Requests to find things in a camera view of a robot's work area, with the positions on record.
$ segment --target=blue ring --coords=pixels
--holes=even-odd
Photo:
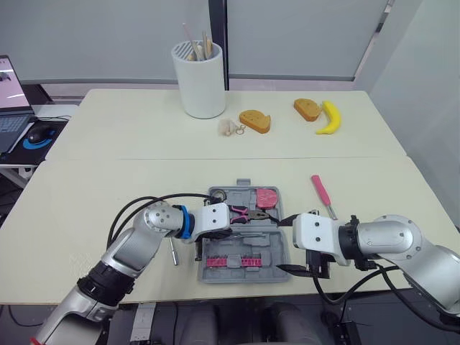
[[[191,237],[190,235],[190,216],[188,215],[187,208],[184,205],[180,206],[180,209],[184,213],[184,231],[182,233],[182,236],[180,237],[181,239],[189,239]]]
[[[32,144],[28,139],[24,139],[24,141],[22,142],[22,146],[27,150],[36,150],[45,147],[46,145],[51,143],[51,141],[52,139],[45,139],[41,142],[38,142],[37,144]]]

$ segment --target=blue mouse pad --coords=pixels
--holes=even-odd
[[[50,126],[49,136],[42,140],[32,144],[27,138],[27,134],[18,141],[16,147],[11,153],[2,153],[0,155],[0,164],[33,164],[38,165],[45,160],[46,154],[50,150],[51,146],[55,143],[55,140],[59,137],[59,134],[64,129],[67,121],[38,121],[29,129],[27,133],[34,129],[37,125]]]

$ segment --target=cylindrical cup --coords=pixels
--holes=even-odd
[[[180,99],[187,114],[210,119],[225,110],[222,49],[213,43],[212,56],[204,61],[189,61],[187,57],[192,51],[189,41],[179,43],[171,51]]]

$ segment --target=keychain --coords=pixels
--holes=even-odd
[[[236,133],[238,135],[244,134],[245,128],[246,126],[244,126],[243,124],[241,126],[237,126],[230,119],[222,119],[218,122],[218,133],[226,137],[230,137],[233,133]]]

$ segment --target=gray tool case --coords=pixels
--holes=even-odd
[[[236,186],[211,187],[209,194],[218,190],[226,194],[224,201],[231,206],[245,206],[252,211],[261,211],[256,207],[258,188],[270,189],[277,194],[274,208],[264,210],[275,219],[282,219],[280,193],[276,187],[254,187],[251,180],[238,179]],[[277,265],[288,264],[288,249],[284,232],[270,219],[251,220],[246,224],[232,224],[232,235],[225,239],[203,239],[202,261],[198,269],[198,279],[207,283],[232,282],[286,282],[288,273]],[[219,262],[218,267],[209,267],[210,262]],[[259,267],[250,266],[257,262]]]

